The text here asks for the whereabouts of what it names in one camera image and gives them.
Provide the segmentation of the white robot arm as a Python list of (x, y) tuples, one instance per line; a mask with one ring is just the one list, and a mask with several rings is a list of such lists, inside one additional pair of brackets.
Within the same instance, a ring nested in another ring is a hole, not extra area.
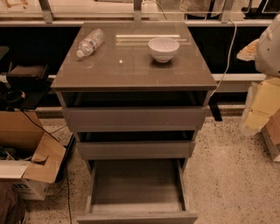
[(280, 109), (280, 15), (275, 17), (259, 39), (240, 50), (237, 58), (253, 60), (255, 69), (266, 76), (261, 83), (252, 83), (249, 87), (246, 108), (241, 117), (241, 133), (253, 136)]

